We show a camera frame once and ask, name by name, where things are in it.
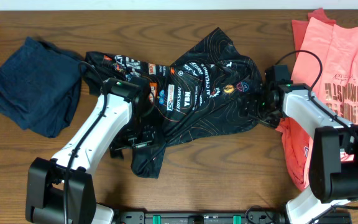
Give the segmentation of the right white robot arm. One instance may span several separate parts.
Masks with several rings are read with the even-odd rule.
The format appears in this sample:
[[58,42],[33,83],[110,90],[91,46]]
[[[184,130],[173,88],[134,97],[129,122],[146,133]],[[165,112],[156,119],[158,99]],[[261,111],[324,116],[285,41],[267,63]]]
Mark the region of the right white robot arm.
[[313,139],[309,186],[288,201],[282,212],[250,207],[245,223],[351,223],[358,209],[358,124],[338,116],[320,102],[311,87],[295,84],[286,65],[265,71],[259,119],[276,128],[292,118]]

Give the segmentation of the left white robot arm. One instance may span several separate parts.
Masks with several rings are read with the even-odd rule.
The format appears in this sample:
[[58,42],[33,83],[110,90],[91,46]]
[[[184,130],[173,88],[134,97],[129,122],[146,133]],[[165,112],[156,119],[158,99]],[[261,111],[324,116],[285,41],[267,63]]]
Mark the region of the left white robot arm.
[[112,223],[114,210],[97,203],[93,176],[106,153],[147,146],[142,118],[153,109],[144,78],[103,81],[97,104],[74,137],[49,160],[36,158],[27,179],[25,218],[31,223]]

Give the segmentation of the black printed cycling jersey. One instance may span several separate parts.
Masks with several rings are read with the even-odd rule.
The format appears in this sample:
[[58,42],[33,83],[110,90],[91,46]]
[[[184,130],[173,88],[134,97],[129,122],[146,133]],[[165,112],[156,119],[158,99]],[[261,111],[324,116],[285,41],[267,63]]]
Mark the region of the black printed cycling jersey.
[[241,55],[233,41],[215,29],[171,65],[158,65],[125,55],[87,52],[93,67],[83,78],[97,95],[100,80],[117,78],[150,82],[154,108],[144,125],[160,129],[160,141],[133,151],[131,169],[138,177],[159,176],[165,149],[195,139],[248,131],[257,121],[241,113],[245,94],[262,95],[262,77],[255,62]]

